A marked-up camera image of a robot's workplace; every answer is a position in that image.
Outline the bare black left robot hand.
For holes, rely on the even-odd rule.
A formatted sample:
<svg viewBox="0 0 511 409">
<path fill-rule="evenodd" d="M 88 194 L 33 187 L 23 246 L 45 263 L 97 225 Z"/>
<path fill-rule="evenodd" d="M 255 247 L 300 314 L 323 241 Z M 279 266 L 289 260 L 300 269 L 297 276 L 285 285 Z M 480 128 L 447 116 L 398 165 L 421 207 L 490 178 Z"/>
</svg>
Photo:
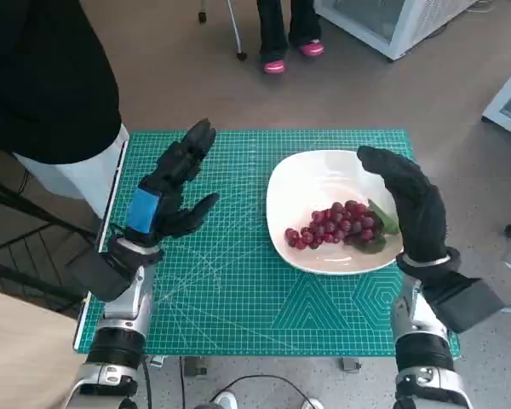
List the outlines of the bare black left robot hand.
<svg viewBox="0 0 511 409">
<path fill-rule="evenodd" d="M 187 209 L 182 206 L 183 187 L 198 175 L 215 138 L 216 130 L 205 118 L 167 147 L 132 196 L 124 228 L 128 241 L 153 247 L 166 237 L 180 238 L 202 226 L 219 194 L 211 193 Z"/>
</svg>

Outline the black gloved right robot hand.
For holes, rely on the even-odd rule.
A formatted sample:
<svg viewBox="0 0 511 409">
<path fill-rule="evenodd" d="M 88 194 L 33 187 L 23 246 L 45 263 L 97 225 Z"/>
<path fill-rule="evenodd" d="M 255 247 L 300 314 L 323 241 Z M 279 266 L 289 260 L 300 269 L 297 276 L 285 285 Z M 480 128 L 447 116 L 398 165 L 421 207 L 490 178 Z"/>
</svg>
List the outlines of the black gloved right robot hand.
<svg viewBox="0 0 511 409">
<path fill-rule="evenodd" d="M 416 265 L 444 261 L 447 255 L 446 211 L 439 189 L 410 159 L 386 149 L 361 146 L 364 170 L 379 175 L 392 194 L 404 251 Z"/>
</svg>

